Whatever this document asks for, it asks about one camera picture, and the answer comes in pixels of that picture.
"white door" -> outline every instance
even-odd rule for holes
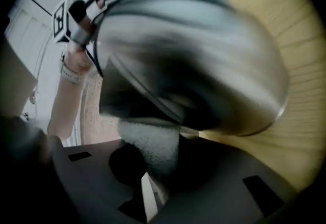
[[[60,0],[51,1],[53,6],[47,0],[37,0],[37,4],[33,0],[16,0],[8,14],[10,23],[5,31],[15,53],[38,80],[34,89],[36,102],[32,104],[28,100],[23,113],[28,113],[29,122],[44,131],[59,84],[59,60],[64,46],[64,43],[53,43],[49,13],[52,13],[51,8]],[[64,146],[80,145],[79,112],[76,121],[71,137],[63,142]]]

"metallic container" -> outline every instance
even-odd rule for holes
[[[94,52],[102,113],[250,135],[286,106],[277,45],[225,0],[126,0],[107,12]]]

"white watch strap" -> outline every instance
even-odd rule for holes
[[[71,71],[63,62],[61,66],[61,76],[75,84],[79,84],[84,81],[84,76]]]

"yellow wooden board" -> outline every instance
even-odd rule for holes
[[[326,152],[325,31],[309,0],[229,1],[256,16],[275,38],[290,75],[288,105],[260,134],[206,131],[200,136],[249,152],[302,190],[315,178]]]

